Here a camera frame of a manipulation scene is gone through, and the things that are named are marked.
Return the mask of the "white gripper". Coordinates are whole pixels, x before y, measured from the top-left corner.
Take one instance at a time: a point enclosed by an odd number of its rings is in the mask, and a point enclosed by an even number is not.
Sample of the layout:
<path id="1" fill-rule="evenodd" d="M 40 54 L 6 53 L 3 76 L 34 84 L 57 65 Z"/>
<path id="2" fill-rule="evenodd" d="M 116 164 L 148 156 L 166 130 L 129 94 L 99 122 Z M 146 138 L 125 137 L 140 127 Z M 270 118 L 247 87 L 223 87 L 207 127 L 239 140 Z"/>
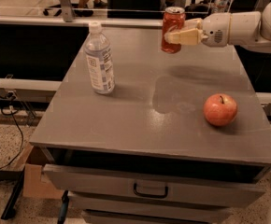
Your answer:
<path id="1" fill-rule="evenodd" d="M 194 46 L 201 41 L 209 47 L 254 45 L 258 41 L 261 13 L 214 13 L 205 19 L 186 20 L 182 30 L 167 32 L 169 44 Z"/>

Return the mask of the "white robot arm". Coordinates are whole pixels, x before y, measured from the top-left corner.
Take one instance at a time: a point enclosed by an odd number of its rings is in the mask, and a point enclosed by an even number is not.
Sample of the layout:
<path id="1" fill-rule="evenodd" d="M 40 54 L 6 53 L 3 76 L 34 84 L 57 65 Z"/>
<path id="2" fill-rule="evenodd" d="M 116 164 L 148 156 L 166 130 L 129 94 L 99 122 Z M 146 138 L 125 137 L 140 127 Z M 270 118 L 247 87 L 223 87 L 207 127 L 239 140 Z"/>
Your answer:
<path id="1" fill-rule="evenodd" d="M 163 39 L 174 45 L 235 45 L 250 51 L 271 53 L 271 2 L 263 11 L 214 13 L 204 19 L 187 20 L 181 28 L 169 28 Z"/>

